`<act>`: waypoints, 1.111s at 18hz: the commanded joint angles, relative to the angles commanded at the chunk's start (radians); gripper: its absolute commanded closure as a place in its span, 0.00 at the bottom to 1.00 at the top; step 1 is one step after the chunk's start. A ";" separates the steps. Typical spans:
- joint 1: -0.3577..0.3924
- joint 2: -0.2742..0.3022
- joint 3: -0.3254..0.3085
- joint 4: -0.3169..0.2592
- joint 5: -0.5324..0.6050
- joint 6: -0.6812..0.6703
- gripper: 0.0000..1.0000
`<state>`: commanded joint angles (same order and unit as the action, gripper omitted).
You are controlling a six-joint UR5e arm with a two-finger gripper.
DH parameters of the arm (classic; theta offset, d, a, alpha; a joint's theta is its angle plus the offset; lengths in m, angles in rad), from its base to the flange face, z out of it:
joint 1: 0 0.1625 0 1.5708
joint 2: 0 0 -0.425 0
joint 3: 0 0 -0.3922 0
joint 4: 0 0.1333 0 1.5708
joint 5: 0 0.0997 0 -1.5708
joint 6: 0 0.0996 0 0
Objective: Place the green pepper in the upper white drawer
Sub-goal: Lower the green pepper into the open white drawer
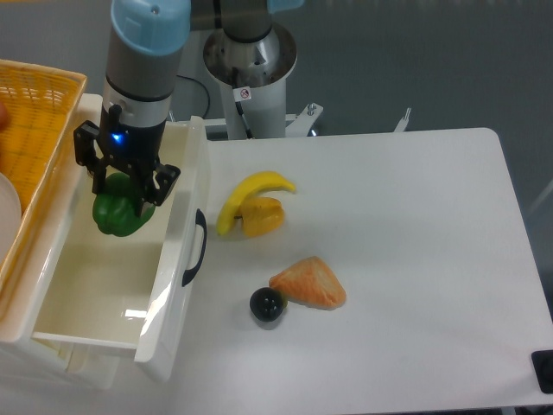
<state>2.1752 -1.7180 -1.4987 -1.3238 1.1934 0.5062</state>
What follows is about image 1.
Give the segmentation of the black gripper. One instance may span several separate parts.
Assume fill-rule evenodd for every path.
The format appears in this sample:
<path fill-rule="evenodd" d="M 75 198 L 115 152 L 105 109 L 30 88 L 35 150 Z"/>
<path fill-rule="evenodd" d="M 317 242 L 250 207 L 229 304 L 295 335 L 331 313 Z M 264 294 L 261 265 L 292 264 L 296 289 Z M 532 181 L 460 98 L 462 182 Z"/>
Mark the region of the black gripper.
<path fill-rule="evenodd" d="M 109 167 L 125 173 L 137 189 L 135 214 L 142 217 L 151 208 L 161 206 L 171 194 L 181 170 L 160 161 L 159 150 L 166 120 L 148 126 L 124 122 L 127 115 L 120 105 L 102 109 L 100 127 L 86 120 L 73 131 L 76 163 L 92 176 L 92 192 L 101 194 Z M 98 157 L 95 143 L 102 157 Z"/>

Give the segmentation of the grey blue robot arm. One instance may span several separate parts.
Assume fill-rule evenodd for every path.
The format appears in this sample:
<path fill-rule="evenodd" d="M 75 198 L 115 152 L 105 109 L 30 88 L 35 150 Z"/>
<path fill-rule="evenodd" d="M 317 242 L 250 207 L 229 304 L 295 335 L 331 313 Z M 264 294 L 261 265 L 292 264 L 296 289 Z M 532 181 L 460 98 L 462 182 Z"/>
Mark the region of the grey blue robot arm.
<path fill-rule="evenodd" d="M 162 205 L 180 170 L 159 157 L 178 67 L 194 30 L 208 30 L 203 62 L 220 88 L 229 138 L 282 137 L 286 80 L 297 61 L 290 32 L 274 22 L 297 1 L 115 1 L 100 121 L 73 134 L 76 162 L 103 194 L 114 168 L 130 178 L 130 207 Z"/>

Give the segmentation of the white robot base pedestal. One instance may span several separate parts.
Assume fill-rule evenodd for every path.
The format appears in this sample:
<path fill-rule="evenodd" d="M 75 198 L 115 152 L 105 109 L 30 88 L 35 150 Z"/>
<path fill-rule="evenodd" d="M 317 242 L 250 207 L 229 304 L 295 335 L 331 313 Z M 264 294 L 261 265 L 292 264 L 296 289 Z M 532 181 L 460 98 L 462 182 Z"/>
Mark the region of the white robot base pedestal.
<path fill-rule="evenodd" d="M 285 27 L 274 23 L 255 42 L 233 40 L 217 29 L 206 40 L 203 61 L 219 87 L 229 140 L 313 133 L 322 105 L 309 103 L 297 115 L 287 113 L 287 78 L 295 69 L 297 48 Z"/>

